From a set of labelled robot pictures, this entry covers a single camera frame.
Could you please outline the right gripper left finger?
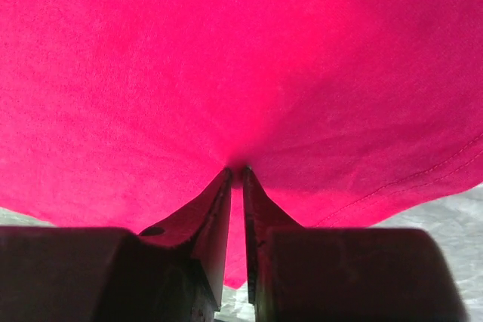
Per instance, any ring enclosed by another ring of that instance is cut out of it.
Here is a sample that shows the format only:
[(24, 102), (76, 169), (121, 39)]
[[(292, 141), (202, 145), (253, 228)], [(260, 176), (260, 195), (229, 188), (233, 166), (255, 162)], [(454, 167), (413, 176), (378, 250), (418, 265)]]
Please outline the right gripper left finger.
[(189, 274), (220, 310), (231, 209), (232, 171), (220, 171), (194, 199), (140, 233), (144, 242), (187, 261)]

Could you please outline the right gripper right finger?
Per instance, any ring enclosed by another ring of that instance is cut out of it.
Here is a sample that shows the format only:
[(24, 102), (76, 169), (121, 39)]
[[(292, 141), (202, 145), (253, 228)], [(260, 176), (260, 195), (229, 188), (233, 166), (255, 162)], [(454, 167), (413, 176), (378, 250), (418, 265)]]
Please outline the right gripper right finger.
[(251, 168), (244, 169), (242, 182), (248, 301), (255, 303), (271, 266), (269, 232), (273, 228), (302, 229), (303, 226), (267, 195)]

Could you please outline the red t-shirt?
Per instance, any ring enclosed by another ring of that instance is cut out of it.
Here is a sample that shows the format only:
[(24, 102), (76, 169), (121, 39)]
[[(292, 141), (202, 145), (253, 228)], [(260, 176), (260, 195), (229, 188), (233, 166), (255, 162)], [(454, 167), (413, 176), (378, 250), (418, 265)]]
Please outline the red t-shirt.
[(482, 0), (1, 0), (1, 206), (139, 231), (249, 166), (308, 226), (482, 181)]

